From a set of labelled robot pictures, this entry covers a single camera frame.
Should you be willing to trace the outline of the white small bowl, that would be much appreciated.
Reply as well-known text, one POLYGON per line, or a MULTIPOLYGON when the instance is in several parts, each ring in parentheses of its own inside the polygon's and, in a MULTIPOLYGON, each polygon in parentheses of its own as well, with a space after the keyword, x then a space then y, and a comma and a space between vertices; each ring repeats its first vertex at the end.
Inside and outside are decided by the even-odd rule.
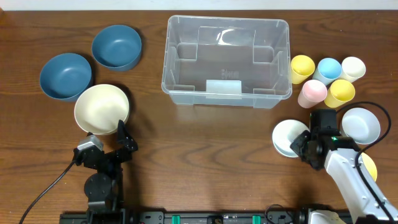
POLYGON ((290 145, 296 137, 309 128, 301 121, 295 119, 286 119, 278 123, 272 132, 272 143, 276 151, 290 158, 297 158, 298 155, 291 150, 290 145))

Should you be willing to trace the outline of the light grey small bowl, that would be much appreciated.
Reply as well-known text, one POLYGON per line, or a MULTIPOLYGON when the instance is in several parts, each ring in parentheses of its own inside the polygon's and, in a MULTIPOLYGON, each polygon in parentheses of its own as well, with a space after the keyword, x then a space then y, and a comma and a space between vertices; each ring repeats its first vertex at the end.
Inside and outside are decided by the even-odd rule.
POLYGON ((364 108, 348 110, 341 120, 340 132, 351 137, 357 144, 371 144, 381 133, 381 125, 376 116, 364 108))

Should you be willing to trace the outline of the pink cup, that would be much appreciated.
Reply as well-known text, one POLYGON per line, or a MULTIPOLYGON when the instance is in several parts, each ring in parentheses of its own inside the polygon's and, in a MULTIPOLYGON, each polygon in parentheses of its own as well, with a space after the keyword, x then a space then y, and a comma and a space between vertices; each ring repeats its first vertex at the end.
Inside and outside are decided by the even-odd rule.
POLYGON ((302 108, 311 108, 323 101, 327 96, 326 86, 319 80, 309 80, 304 83, 298 96, 298 103, 302 108))

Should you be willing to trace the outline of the yellow small bowl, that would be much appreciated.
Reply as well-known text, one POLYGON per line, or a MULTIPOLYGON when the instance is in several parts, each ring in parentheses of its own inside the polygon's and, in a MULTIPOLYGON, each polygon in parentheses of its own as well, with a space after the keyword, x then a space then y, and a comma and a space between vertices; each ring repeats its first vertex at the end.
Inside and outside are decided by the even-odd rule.
POLYGON ((362 160, 363 160, 363 163, 364 163, 367 171, 369 172, 369 174, 371 175, 373 180, 376 181, 377 180, 377 167, 376 167, 376 164, 374 163, 374 161, 367 154, 362 153, 361 156, 362 156, 362 160))

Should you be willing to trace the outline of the yellow cup front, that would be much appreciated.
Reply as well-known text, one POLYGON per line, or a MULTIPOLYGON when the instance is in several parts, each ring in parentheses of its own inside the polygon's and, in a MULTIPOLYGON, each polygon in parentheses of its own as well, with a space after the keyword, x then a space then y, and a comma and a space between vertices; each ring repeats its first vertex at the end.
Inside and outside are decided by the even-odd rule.
POLYGON ((354 85, 347 80, 335 80, 328 89, 324 103, 330 108, 337 108, 351 101, 356 94, 354 85))

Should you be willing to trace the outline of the light blue cup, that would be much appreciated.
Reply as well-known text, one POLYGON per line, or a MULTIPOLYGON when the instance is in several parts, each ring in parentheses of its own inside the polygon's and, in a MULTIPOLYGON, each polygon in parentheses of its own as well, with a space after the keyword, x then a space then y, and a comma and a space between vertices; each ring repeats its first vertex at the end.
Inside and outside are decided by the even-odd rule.
POLYGON ((340 77, 342 73, 341 64, 333 58, 324 58, 318 63, 313 74, 313 79, 322 82, 325 86, 340 77))

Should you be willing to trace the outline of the clear plastic storage container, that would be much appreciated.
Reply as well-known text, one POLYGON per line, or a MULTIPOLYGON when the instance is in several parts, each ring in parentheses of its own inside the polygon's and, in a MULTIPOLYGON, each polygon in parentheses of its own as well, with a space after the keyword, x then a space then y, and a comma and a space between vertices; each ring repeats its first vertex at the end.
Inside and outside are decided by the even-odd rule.
POLYGON ((177 105, 271 109, 292 94, 282 19, 171 16, 161 87, 177 105))

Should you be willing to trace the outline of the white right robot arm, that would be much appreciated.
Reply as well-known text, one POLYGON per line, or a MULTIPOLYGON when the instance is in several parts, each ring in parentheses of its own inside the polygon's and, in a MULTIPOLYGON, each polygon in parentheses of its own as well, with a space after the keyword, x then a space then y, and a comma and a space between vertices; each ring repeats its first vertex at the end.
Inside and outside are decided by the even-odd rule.
POLYGON ((397 209, 385 199, 352 138, 303 131, 290 145, 315 170, 325 169, 337 185, 353 223, 397 223, 397 209))

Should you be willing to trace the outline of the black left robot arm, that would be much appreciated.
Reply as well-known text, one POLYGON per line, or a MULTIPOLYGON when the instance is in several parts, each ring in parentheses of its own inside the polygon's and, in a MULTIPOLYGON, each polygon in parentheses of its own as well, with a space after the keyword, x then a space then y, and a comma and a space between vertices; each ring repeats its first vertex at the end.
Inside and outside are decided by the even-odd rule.
POLYGON ((105 153, 100 139, 93 133, 88 133, 73 150, 73 160, 77 166, 83 165, 96 171, 84 186, 88 209, 92 212, 115 212, 122 207, 124 196, 121 164, 132 159, 132 153, 138 150, 138 145, 121 120, 118 121, 117 143, 121 148, 105 153))

